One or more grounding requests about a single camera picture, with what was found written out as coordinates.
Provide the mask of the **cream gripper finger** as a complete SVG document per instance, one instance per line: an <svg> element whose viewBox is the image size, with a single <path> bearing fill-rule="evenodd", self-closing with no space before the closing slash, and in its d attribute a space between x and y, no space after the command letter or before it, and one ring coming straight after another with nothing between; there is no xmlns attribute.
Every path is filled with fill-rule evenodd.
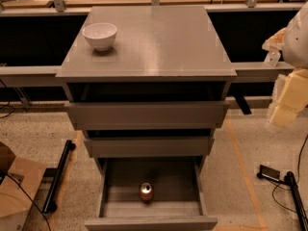
<svg viewBox="0 0 308 231"><path fill-rule="evenodd" d="M276 127L286 127L290 125L297 117L298 112L278 107L274 105L269 106L269 124Z"/></svg>
<svg viewBox="0 0 308 231"><path fill-rule="evenodd" d="M267 51L281 50L285 33L286 33L286 29L282 28L281 30L276 32L274 35L266 39L262 45L262 48Z"/></svg>

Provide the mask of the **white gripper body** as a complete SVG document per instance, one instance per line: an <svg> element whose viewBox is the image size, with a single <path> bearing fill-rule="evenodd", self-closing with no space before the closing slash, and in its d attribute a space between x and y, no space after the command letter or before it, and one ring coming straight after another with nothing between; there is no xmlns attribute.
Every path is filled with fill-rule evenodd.
<svg viewBox="0 0 308 231"><path fill-rule="evenodd" d="M279 74L272 101L276 109L299 113L308 105L308 70L295 69L288 76Z"/></svg>

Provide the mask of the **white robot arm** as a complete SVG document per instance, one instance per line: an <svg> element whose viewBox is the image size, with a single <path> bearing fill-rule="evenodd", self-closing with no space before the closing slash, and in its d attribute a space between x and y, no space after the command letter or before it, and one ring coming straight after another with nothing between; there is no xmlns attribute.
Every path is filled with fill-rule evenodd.
<svg viewBox="0 0 308 231"><path fill-rule="evenodd" d="M288 76L279 74L274 83L267 127L279 131L308 105L308 2L262 48L268 51L264 65L277 66L278 59L283 57L294 68Z"/></svg>

